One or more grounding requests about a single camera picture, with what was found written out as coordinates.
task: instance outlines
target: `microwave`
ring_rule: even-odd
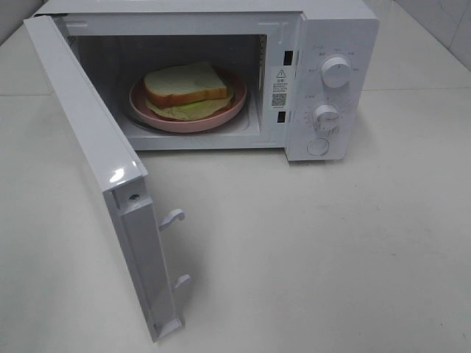
[[[340,160],[379,22],[361,0],[49,0],[25,26],[103,196],[152,340],[181,327],[157,220],[135,151],[284,149],[290,161]],[[147,72],[199,61],[235,73],[238,113],[205,131],[163,131],[136,115]]]

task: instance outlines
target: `microwave door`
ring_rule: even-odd
[[[147,171],[49,16],[25,26],[70,130],[101,191],[152,340],[181,326],[160,242],[160,230],[182,210],[155,218]]]

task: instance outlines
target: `countertop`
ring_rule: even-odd
[[[396,3],[347,156],[139,153],[185,327],[152,343],[25,28],[0,47],[0,352],[471,352],[471,73]]]

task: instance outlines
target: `warning label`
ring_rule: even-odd
[[[288,109],[289,93],[294,80],[291,66],[278,66],[272,69],[272,109]]]

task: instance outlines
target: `power knob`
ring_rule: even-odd
[[[334,130],[340,123],[340,114],[337,108],[330,104],[317,107],[312,114],[313,125],[316,130]]]
[[[350,81],[352,67],[340,55],[327,59],[321,66],[322,81],[330,88],[340,88]]]

